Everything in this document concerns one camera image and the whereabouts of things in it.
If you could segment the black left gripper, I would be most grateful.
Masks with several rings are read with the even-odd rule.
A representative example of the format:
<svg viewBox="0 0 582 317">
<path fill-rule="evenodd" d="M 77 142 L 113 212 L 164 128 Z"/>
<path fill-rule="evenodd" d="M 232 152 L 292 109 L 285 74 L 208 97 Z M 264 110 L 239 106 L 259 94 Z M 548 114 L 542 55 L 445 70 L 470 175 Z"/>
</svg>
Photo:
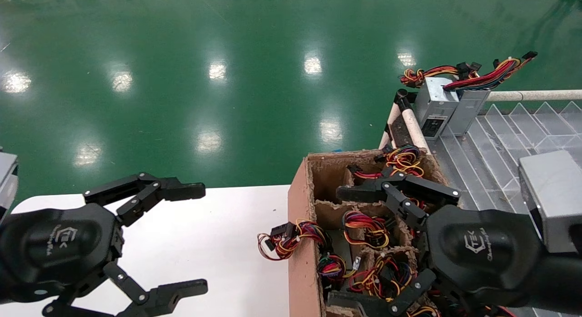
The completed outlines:
<svg viewBox="0 0 582 317">
<path fill-rule="evenodd" d="M 115 261 L 122 255 L 122 226 L 131 226 L 161 201 L 206 196 L 205 184 L 183 184 L 176 177 L 134 174 L 83 194 L 87 205 L 42 209 L 9 215 L 1 224 L 1 303 L 28 303 L 59 296 L 44 317 L 107 317 L 104 312 L 74 307 L 107 277 L 132 303 L 119 317 L 157 317 L 173 313 L 186 297 L 208 292 L 203 278 L 160 285 L 146 292 Z M 131 197 L 115 216 L 104 208 Z"/>
</svg>

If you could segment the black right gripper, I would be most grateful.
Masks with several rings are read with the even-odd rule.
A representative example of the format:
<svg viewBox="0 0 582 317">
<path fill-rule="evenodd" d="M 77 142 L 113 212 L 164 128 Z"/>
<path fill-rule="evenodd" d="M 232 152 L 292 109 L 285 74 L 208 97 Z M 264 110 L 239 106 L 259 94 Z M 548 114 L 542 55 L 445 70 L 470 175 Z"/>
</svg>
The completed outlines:
<svg viewBox="0 0 582 317">
<path fill-rule="evenodd" d="M 363 317 L 412 317 L 408 309 L 434 287 L 465 305 L 523 307 L 545 245 L 528 215 L 466 211 L 460 191 L 399 172 L 336 190 L 341 201 L 386 206 L 408 226 L 426 230 L 425 269 L 391 302 L 353 292 L 329 292 L 328 305 L 357 309 Z M 440 208 L 429 214 L 411 198 Z"/>
</svg>

